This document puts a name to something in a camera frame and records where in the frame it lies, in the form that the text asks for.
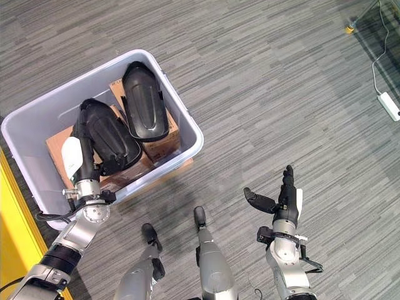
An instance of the black bracket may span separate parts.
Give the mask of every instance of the black bracket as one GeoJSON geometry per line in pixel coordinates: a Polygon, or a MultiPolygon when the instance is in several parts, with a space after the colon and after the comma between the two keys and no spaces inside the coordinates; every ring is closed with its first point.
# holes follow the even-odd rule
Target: black bracket
{"type": "Polygon", "coordinates": [[[258,229],[257,242],[267,244],[267,249],[275,238],[288,239],[296,243],[296,248],[298,248],[300,245],[300,240],[296,236],[292,236],[283,232],[274,232],[271,228],[267,226],[263,226],[258,229]]]}

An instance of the yellow object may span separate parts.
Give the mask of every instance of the yellow object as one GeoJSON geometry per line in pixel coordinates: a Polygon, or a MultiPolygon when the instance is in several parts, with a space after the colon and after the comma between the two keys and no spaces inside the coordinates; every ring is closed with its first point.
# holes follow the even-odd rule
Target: yellow object
{"type": "Polygon", "coordinates": [[[344,28],[344,32],[348,33],[348,34],[352,34],[354,32],[354,28],[347,25],[346,28],[344,28]]]}
{"type": "MultiPolygon", "coordinates": [[[[18,188],[14,175],[0,148],[0,201],[1,201],[1,276],[0,285],[23,277],[37,264],[47,251],[31,212],[18,188]]],[[[13,285],[0,294],[5,300],[15,289],[13,285]]],[[[72,300],[66,289],[62,296],[72,300]]]]}

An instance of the gray carpet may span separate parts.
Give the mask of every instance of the gray carpet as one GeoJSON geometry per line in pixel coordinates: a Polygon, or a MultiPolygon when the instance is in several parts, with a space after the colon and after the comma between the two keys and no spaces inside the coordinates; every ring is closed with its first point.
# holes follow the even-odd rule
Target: gray carpet
{"type": "MultiPolygon", "coordinates": [[[[192,214],[200,204],[240,299],[259,299],[254,288],[278,299],[264,246],[256,242],[258,227],[272,217],[250,207],[242,188],[276,198],[289,163],[304,190],[298,232],[309,237],[310,258],[326,269],[309,277],[319,299],[398,299],[400,124],[376,100],[367,54],[343,31],[366,4],[1,1],[2,117],[142,48],[159,61],[204,133],[190,170],[112,208],[74,274],[75,299],[112,299],[144,249],[145,222],[165,249],[167,274],[154,299],[200,296],[192,214]]],[[[377,83],[385,89],[379,76],[377,83]]],[[[56,232],[39,226],[49,244],[56,232]]]]}

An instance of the silver metal cylinder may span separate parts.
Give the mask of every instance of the silver metal cylinder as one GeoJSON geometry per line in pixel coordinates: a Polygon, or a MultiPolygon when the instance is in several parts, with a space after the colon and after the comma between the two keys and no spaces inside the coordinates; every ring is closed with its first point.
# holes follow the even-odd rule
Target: silver metal cylinder
{"type": "Polygon", "coordinates": [[[84,196],[96,196],[100,195],[100,184],[97,180],[93,179],[83,179],[76,183],[78,198],[84,196]]]}

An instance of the robotic hand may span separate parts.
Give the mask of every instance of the robotic hand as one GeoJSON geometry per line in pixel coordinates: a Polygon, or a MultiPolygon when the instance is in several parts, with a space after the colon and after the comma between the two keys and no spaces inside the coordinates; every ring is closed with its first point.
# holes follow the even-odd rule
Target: robotic hand
{"type": "MultiPolygon", "coordinates": [[[[59,293],[71,280],[71,273],[85,250],[110,215],[109,205],[116,200],[110,191],[100,191],[102,165],[94,163],[93,140],[88,130],[86,106],[81,106],[72,136],[62,146],[62,158],[74,189],[63,191],[70,204],[70,213],[58,219],[69,222],[39,264],[35,264],[19,283],[10,300],[62,300],[59,293]]],[[[56,219],[47,215],[47,220],[56,219]]]]}
{"type": "Polygon", "coordinates": [[[306,256],[306,237],[297,236],[296,228],[303,205],[303,191],[294,187],[293,168],[283,172],[283,185],[278,203],[266,196],[244,188],[249,204],[268,214],[273,214],[272,229],[263,226],[257,232],[257,241],[267,245],[266,259],[274,273],[277,291],[284,300],[316,300],[310,288],[307,273],[321,273],[323,266],[306,256]],[[303,271],[300,260],[315,267],[303,271]]]}

